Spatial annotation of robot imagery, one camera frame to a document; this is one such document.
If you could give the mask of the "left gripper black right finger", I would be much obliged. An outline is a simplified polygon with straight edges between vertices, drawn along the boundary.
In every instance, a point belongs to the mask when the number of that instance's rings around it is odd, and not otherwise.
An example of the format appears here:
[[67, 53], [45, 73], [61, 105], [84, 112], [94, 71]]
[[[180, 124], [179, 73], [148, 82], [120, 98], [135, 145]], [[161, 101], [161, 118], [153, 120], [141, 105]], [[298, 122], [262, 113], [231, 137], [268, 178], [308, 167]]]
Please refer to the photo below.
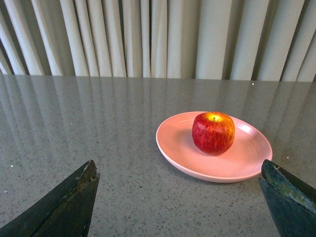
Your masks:
[[316, 235], [316, 190], [281, 166], [264, 160], [259, 184], [281, 237]]

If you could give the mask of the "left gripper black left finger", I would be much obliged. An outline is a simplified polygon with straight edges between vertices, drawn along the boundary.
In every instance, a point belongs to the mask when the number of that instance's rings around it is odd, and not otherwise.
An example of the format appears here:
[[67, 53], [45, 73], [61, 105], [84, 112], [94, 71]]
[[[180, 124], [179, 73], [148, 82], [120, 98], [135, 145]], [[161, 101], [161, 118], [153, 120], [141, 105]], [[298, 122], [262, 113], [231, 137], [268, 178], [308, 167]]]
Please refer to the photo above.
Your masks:
[[100, 174], [90, 160], [0, 229], [2, 237], [86, 237]]

